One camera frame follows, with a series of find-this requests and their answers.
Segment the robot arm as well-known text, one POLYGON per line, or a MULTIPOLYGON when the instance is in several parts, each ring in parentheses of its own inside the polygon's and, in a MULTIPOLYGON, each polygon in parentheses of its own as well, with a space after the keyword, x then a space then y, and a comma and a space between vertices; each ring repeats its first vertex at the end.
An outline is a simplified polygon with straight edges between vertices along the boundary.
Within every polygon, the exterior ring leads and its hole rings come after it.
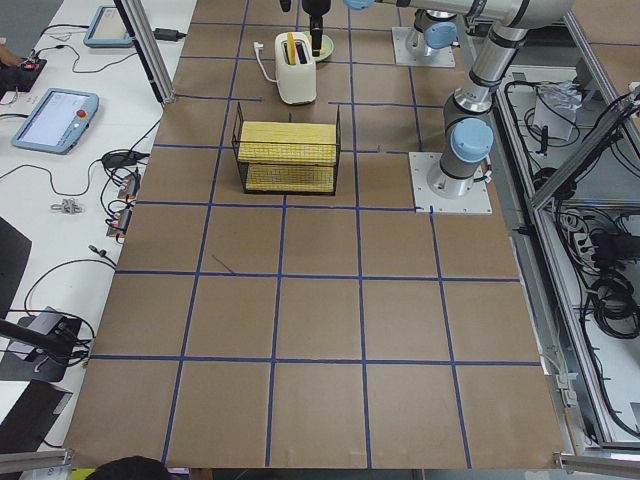
POLYGON ((424 27, 429 10, 460 14, 467 20, 484 17, 494 21, 467 82, 445 103, 445 148, 439 163, 427 174, 428 186, 436 195, 457 200, 470 191, 478 165, 492 149, 494 134, 485 116, 492 109, 493 96, 527 33, 562 19, 573 3, 512 0, 395 1, 393 4, 416 10, 416 29, 424 27))
MULTIPOLYGON (((311 50, 319 57, 322 49, 323 16, 331 8, 330 0, 302 0, 302 8, 309 16, 311 50)), ((436 50, 449 47, 457 38, 457 26, 453 22, 453 13, 417 9, 413 27, 405 37, 405 49, 408 53, 428 56, 436 50)))

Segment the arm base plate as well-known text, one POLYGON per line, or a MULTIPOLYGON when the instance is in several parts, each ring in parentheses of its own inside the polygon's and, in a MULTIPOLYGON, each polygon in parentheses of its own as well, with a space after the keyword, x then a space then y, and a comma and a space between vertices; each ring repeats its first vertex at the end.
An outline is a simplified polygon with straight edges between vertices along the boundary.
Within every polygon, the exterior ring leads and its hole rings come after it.
POLYGON ((439 152, 410 152, 409 164, 417 213, 491 215, 482 169, 467 179, 454 179, 441 169, 439 152))
POLYGON ((456 65, 451 46, 433 49, 426 44, 424 35, 413 27, 393 27, 392 40, 396 65, 430 68, 454 68, 456 65))

